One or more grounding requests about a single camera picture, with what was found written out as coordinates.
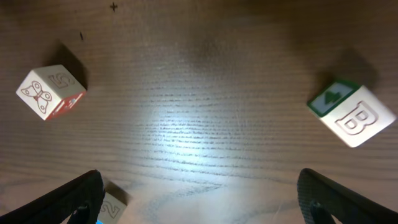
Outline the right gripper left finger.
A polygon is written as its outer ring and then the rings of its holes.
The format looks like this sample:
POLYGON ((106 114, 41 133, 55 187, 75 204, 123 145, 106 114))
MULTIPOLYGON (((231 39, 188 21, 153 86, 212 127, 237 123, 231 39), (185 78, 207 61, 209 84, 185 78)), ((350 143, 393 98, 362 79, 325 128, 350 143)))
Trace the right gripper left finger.
POLYGON ((36 200, 1 216, 1 223, 95 224, 105 195, 98 170, 91 170, 36 200))

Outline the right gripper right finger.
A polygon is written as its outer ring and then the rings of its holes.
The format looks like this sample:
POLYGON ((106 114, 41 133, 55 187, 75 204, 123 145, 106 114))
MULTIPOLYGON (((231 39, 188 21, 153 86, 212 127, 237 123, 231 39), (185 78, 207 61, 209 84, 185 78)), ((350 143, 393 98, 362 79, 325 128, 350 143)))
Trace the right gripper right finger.
POLYGON ((297 193, 306 224, 397 223, 397 212, 309 168, 300 172, 297 193))

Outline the blue number 2 block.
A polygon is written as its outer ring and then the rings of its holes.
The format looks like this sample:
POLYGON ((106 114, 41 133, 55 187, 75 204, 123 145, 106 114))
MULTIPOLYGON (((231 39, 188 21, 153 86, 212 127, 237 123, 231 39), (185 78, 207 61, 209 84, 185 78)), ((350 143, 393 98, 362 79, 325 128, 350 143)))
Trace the blue number 2 block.
POLYGON ((117 224, 126 205, 111 194, 105 194, 96 224, 117 224))

